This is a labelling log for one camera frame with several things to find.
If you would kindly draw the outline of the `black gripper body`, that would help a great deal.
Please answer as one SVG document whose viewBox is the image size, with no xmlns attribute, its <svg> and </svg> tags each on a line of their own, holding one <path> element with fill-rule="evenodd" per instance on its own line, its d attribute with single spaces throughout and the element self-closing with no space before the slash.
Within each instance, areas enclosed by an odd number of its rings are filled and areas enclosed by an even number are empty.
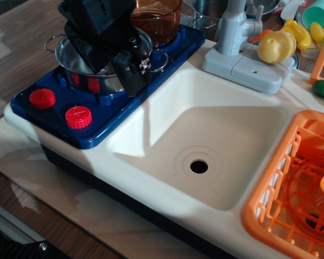
<svg viewBox="0 0 324 259">
<path fill-rule="evenodd" d="M 138 58 L 147 53 L 131 23 L 135 8 L 136 1 L 62 1 L 58 11 L 67 19 L 67 36 L 97 37 L 115 56 L 127 51 Z"/>
</svg>

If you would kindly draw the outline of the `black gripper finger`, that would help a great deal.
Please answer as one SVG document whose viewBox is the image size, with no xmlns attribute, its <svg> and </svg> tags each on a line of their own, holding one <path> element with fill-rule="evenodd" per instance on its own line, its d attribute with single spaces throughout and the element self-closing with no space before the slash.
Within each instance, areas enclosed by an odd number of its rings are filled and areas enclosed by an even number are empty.
<svg viewBox="0 0 324 259">
<path fill-rule="evenodd" d="M 147 55 L 136 58 L 130 52 L 119 52 L 112 65 L 129 97 L 135 97 L 151 82 L 151 63 Z"/>
<path fill-rule="evenodd" d="M 68 36 L 68 39 L 94 74 L 104 69 L 115 56 L 115 51 L 105 46 L 97 37 Z"/>
</svg>

